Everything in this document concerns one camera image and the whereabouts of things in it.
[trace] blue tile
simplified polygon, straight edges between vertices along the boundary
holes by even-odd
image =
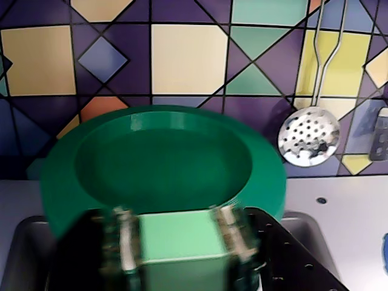
[[[18,155],[10,105],[0,99],[0,156]]]
[[[340,29],[344,0],[331,0],[324,7],[322,28]],[[310,16],[307,27],[316,27],[319,9]],[[355,32],[372,31],[373,22],[360,0],[349,0],[346,8],[345,30]]]
[[[293,166],[288,162],[284,163],[288,178],[336,176],[339,166],[340,161],[335,156],[331,156],[326,162],[310,168]]]
[[[373,131],[380,108],[387,106],[383,100],[369,99],[356,108],[345,153],[369,153]]]
[[[172,96],[172,97],[154,97],[152,98],[152,104],[165,104],[165,105],[181,105],[189,107],[197,107],[207,99],[206,96]]]
[[[101,82],[108,81],[126,61],[127,59],[104,38],[99,38],[78,60]]]
[[[17,109],[13,109],[23,154],[35,156],[50,140],[50,136]]]

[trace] teal tile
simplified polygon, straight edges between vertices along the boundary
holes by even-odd
[[[233,23],[294,26],[306,15],[308,0],[235,0]]]
[[[4,97],[8,96],[7,84],[5,83],[5,77],[0,80],[0,94]]]
[[[276,95],[280,92],[254,64],[248,66],[226,87],[228,95]]]
[[[231,36],[253,60],[288,31],[286,28],[233,26]]]

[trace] geometric tile wall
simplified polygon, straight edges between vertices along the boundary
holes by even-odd
[[[344,0],[328,0],[327,58]],[[2,0],[0,179],[35,179],[71,129],[100,114],[152,104],[229,115],[275,144],[310,104],[317,0]],[[321,106],[341,124],[324,164],[289,177],[388,174],[368,152],[388,96],[388,2],[349,0],[343,43]]]

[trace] orange tile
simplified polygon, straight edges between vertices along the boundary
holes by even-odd
[[[310,1],[309,13],[313,12],[320,5],[321,5],[321,0],[311,0]]]
[[[114,96],[109,97],[94,97],[82,110],[82,121],[88,121],[96,116],[108,113],[111,111],[127,108],[120,99]]]

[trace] metal utensil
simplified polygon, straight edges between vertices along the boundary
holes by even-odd
[[[369,159],[371,161],[388,159],[388,107],[383,107],[378,112]]]
[[[280,154],[295,166],[311,167],[319,165],[330,158],[340,144],[340,124],[333,114],[319,107],[319,101],[327,68],[340,49],[345,26],[346,7],[347,0],[344,1],[341,28],[336,46],[327,60],[322,63],[318,44],[324,11],[324,0],[321,0],[319,19],[314,36],[314,50],[318,68],[311,105],[291,114],[284,121],[278,135]]]

